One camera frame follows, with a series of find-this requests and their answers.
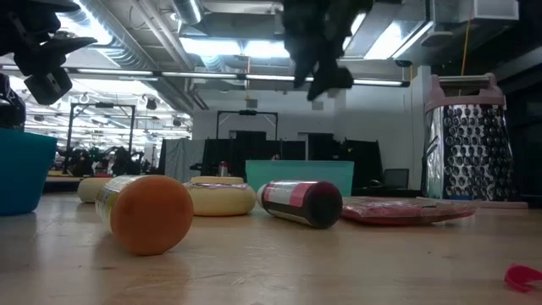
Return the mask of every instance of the pink handle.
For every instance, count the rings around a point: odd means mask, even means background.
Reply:
[[[505,275],[505,282],[514,290],[529,292],[533,287],[528,283],[542,280],[542,273],[527,266],[513,264],[508,268]]]
[[[487,76],[489,77],[489,85],[485,89],[480,89],[477,96],[447,97],[440,87],[439,76],[431,75],[431,91],[429,92],[429,102],[425,105],[425,112],[448,105],[504,105],[505,97],[497,86],[497,79],[491,73],[488,73]]]

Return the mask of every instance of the cheese wheel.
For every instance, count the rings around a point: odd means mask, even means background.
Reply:
[[[86,178],[77,187],[77,196],[82,202],[94,203],[97,193],[111,178]]]
[[[236,177],[194,177],[185,184],[196,216],[247,214],[256,204],[254,190]]]
[[[162,254],[190,229],[194,208],[188,191],[161,175],[119,176],[97,194],[96,211],[128,251]]]

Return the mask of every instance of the red package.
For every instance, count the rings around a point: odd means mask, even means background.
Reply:
[[[444,202],[414,198],[343,198],[341,216],[373,225],[425,225],[459,219],[476,213],[468,202]]]

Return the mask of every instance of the table surface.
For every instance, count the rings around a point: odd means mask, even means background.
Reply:
[[[94,206],[44,196],[31,214],[0,218],[2,304],[541,304],[503,281],[542,269],[542,213],[483,209],[422,227],[329,230],[250,216],[195,218],[165,255],[128,254]]]

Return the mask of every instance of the teal bin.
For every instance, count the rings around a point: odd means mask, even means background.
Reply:
[[[0,216],[32,212],[40,202],[57,139],[0,129]]]
[[[349,197],[353,175],[354,163],[350,161],[246,161],[246,179],[254,191],[273,180],[328,181],[343,197]]]

